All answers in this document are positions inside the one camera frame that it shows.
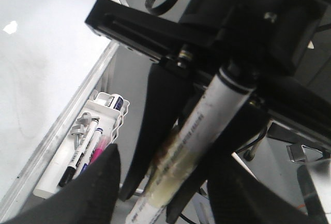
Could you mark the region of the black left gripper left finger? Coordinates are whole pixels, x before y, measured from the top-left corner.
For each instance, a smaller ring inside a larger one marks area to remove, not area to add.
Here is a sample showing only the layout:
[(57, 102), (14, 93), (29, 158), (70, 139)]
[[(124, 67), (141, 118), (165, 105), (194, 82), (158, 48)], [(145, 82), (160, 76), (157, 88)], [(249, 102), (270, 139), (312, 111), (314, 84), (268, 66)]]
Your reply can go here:
[(80, 176), (7, 223), (110, 223), (118, 198), (121, 159), (110, 144)]

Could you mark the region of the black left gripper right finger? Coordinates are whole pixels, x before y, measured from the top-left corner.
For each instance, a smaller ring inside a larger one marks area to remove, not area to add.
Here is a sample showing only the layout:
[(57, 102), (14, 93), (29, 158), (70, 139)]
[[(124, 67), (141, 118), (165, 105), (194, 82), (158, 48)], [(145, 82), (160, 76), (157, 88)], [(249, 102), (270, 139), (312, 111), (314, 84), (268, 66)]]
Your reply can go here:
[(287, 203), (232, 156), (211, 161), (207, 192), (215, 223), (327, 223)]

